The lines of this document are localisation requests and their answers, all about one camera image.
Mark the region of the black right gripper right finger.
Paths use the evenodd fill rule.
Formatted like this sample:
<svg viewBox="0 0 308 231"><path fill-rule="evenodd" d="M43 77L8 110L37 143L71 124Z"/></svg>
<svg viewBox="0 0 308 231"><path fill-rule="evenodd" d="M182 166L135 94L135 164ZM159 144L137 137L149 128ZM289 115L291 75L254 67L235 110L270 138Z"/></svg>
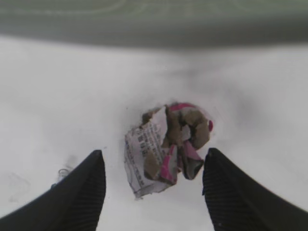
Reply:
<svg viewBox="0 0 308 231"><path fill-rule="evenodd" d="M205 157L203 196L216 231L306 231L307 211L272 193L220 150Z"/></svg>

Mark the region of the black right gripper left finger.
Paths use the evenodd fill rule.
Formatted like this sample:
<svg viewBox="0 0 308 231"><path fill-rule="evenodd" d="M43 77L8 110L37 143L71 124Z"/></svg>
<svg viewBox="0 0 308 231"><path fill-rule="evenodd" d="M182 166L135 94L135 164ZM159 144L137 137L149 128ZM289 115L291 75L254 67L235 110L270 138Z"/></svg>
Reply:
<svg viewBox="0 0 308 231"><path fill-rule="evenodd" d="M105 164L93 151L63 180L22 208L2 217L2 231L94 231L106 193Z"/></svg>

